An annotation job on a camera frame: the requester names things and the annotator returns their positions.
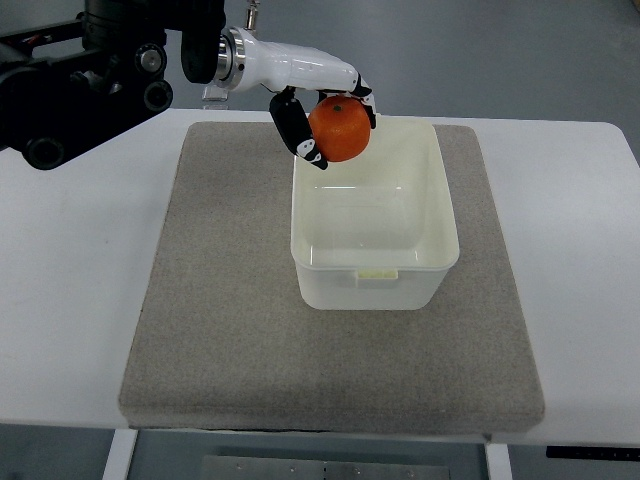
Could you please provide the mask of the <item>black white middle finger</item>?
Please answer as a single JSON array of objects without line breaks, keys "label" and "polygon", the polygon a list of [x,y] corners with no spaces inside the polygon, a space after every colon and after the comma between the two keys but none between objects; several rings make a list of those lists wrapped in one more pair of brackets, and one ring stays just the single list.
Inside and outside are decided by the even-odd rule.
[{"label": "black white middle finger", "polygon": [[349,92],[343,92],[343,91],[329,91],[329,90],[322,90],[318,92],[318,100],[319,101],[324,101],[327,98],[331,98],[331,97],[344,97],[344,98],[350,98],[351,94]]}]

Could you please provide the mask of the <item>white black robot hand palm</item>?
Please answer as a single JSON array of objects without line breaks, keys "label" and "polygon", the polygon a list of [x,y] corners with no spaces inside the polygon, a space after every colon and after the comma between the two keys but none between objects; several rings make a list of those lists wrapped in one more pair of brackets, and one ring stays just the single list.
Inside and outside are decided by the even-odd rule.
[{"label": "white black robot hand palm", "polygon": [[229,91],[262,85],[279,93],[288,87],[352,92],[361,76],[351,64],[312,47],[256,39],[244,28],[228,28],[220,36],[214,83]]}]

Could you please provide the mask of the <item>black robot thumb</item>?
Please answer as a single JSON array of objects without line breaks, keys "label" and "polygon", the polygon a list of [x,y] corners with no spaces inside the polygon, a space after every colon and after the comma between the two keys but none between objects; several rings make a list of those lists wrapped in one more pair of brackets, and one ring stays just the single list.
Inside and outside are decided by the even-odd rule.
[{"label": "black robot thumb", "polygon": [[272,98],[269,113],[291,153],[320,170],[328,168],[328,161],[316,144],[305,111],[295,97],[294,87],[286,87]]}]

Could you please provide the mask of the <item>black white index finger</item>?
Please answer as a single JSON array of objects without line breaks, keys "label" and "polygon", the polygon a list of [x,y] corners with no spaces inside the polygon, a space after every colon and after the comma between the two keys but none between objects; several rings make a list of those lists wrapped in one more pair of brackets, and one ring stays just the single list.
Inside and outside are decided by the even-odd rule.
[{"label": "black white index finger", "polygon": [[377,116],[373,90],[361,75],[358,75],[355,88],[352,90],[352,97],[361,103],[369,119],[370,128],[375,129],[377,125]]}]

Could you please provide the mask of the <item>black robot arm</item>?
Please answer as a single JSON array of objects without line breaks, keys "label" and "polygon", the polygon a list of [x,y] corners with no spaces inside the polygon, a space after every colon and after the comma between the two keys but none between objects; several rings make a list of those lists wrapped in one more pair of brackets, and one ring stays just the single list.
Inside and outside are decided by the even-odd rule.
[{"label": "black robot arm", "polygon": [[166,111],[168,31],[181,33],[186,79],[224,91],[262,86],[287,149],[319,169],[329,153],[296,92],[339,110],[352,101],[376,126],[371,88],[350,64],[326,52],[255,37],[259,5],[227,27],[220,1],[88,1],[71,21],[1,39],[1,145],[51,170]]}]

